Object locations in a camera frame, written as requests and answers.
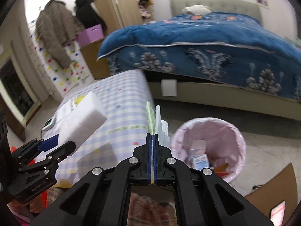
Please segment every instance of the headboard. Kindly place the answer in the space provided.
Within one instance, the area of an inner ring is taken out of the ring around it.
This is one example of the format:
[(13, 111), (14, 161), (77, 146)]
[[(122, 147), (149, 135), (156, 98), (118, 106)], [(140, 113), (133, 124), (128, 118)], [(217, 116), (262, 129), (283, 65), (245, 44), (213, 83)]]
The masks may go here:
[(249, 15), (260, 21), (262, 18), (259, 6), (255, 3), (245, 2), (241, 0), (170, 0), (171, 12), (173, 16), (182, 14), (185, 7), (201, 4), (208, 6), (215, 12), (225, 13), (241, 13)]

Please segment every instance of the metal screw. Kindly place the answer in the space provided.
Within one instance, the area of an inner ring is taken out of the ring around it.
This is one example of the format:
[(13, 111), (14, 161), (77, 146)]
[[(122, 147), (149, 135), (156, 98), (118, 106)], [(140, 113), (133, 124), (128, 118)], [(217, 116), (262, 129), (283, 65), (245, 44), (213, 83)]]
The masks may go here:
[(209, 169), (209, 168), (205, 168), (205, 169), (203, 170), (203, 173), (204, 173), (206, 176), (210, 176), (210, 175), (212, 174), (212, 170)]
[(95, 167), (92, 171), (92, 173), (94, 175), (99, 175), (99, 174), (101, 174), (101, 172), (102, 172), (102, 169), (100, 167)]
[(166, 160), (166, 162), (167, 162), (168, 164), (175, 164), (176, 160), (175, 160), (175, 158), (168, 158), (168, 159)]
[(135, 164), (138, 162), (138, 158), (136, 157), (131, 157), (129, 160), (128, 160), (129, 163), (132, 163), (132, 164)]

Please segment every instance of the white pillow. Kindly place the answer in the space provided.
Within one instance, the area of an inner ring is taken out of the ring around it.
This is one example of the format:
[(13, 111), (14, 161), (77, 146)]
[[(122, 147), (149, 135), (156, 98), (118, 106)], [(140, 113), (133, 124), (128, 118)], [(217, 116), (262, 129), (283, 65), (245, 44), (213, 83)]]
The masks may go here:
[(184, 13), (191, 13), (194, 15), (201, 15), (201, 16), (205, 16), (208, 15), (210, 13), (212, 13), (212, 9), (204, 6), (204, 5), (193, 5), (191, 7), (186, 7), (183, 9)]

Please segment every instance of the bed frame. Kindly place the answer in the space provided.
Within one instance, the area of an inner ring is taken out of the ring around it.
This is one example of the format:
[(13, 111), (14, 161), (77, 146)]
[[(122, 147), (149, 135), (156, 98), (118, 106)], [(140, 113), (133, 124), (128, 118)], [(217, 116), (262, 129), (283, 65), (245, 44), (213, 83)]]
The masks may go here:
[[(182, 14), (187, 6), (201, 4), (216, 12), (249, 15), (262, 23), (259, 6), (241, 0), (170, 0), (170, 4), (173, 16)], [(200, 82), (199, 79), (178, 82), (178, 96), (166, 97), (162, 96), (160, 82), (148, 81), (154, 99), (220, 106), (301, 121), (301, 103), (291, 99), (226, 84)]]

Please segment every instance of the checkered tablecloth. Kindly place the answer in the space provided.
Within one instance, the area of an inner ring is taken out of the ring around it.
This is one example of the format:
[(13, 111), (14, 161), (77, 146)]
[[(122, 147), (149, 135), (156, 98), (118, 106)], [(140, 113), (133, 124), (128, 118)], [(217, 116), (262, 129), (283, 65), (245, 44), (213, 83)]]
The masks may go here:
[[(103, 169), (115, 167), (132, 156), (135, 147), (145, 144), (148, 132), (146, 102), (153, 103), (153, 100), (140, 70), (122, 72), (74, 92), (62, 101), (59, 108), (73, 96), (90, 91), (100, 98), (107, 120), (73, 156), (59, 163), (56, 187), (70, 188), (96, 166)], [(56, 129), (55, 124), (45, 133), (44, 139), (56, 135)], [(52, 150), (42, 152), (36, 162), (44, 160)]]

